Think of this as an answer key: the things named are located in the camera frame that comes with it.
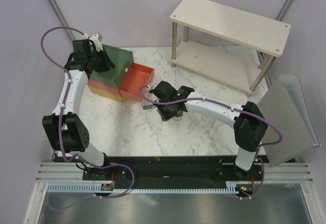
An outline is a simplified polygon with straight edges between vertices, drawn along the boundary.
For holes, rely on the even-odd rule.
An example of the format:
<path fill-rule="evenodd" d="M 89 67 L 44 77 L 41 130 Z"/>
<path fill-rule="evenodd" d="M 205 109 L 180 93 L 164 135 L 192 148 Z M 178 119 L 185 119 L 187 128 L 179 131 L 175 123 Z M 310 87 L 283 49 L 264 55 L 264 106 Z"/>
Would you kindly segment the orange drawer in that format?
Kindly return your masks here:
<path fill-rule="evenodd" d="M 141 87 L 149 85 L 153 78 L 153 68 L 133 63 L 119 87 L 120 95 L 130 100 L 142 102 Z"/>

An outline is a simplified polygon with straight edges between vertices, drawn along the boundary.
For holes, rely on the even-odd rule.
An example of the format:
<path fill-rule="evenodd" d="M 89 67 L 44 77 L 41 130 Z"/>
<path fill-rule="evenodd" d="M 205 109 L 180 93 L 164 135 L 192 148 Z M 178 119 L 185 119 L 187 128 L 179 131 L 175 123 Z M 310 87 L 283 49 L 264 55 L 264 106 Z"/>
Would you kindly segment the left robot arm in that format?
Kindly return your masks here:
<path fill-rule="evenodd" d="M 93 72 L 106 72 L 115 68 L 101 43 L 99 33 L 83 34 L 72 42 L 73 52 L 67 63 L 58 65 L 65 72 L 64 85 L 59 101 L 42 125 L 54 151 L 60 151 L 65 162 L 80 160 L 94 167 L 94 174 L 101 180 L 108 179 L 112 168 L 106 162 L 106 154 L 90 143 L 90 134 L 79 118 L 83 92 Z"/>

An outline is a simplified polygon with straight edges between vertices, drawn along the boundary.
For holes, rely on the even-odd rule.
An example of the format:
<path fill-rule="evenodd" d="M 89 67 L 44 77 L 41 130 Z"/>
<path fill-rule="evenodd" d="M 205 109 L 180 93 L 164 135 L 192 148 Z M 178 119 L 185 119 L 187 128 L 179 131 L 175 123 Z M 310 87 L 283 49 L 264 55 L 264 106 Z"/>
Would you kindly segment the green top drawer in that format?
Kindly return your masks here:
<path fill-rule="evenodd" d="M 117 60 L 118 75 L 116 78 L 116 85 L 119 88 L 127 75 L 128 70 L 134 63 L 133 53 L 129 50 L 119 52 Z"/>

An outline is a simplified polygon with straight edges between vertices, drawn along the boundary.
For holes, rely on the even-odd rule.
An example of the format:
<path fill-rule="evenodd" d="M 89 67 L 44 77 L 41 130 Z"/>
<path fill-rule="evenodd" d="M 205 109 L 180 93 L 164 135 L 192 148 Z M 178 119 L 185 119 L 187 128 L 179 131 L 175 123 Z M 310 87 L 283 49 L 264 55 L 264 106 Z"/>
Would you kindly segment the green lip balm horizontal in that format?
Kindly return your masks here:
<path fill-rule="evenodd" d="M 143 106 L 143 110 L 150 110 L 150 109 L 154 109 L 154 108 L 155 108 L 155 105 L 153 105 L 153 104 Z"/>

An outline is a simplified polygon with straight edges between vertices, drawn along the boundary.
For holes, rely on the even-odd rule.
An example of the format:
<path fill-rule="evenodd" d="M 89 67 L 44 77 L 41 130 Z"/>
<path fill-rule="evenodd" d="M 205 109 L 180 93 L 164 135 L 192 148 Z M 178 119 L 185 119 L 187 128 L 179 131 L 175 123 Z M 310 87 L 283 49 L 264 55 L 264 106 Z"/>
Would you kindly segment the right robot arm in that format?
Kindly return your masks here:
<path fill-rule="evenodd" d="M 251 175 L 258 145 L 268 128 L 261 121 L 263 115 L 255 103 L 223 104 L 187 86 L 175 89 L 166 81 L 161 81 L 150 93 L 158 99 L 156 108 L 163 121 L 177 116 L 178 112 L 186 112 L 201 114 L 231 127 L 238 145 L 233 174 L 239 180 Z"/>

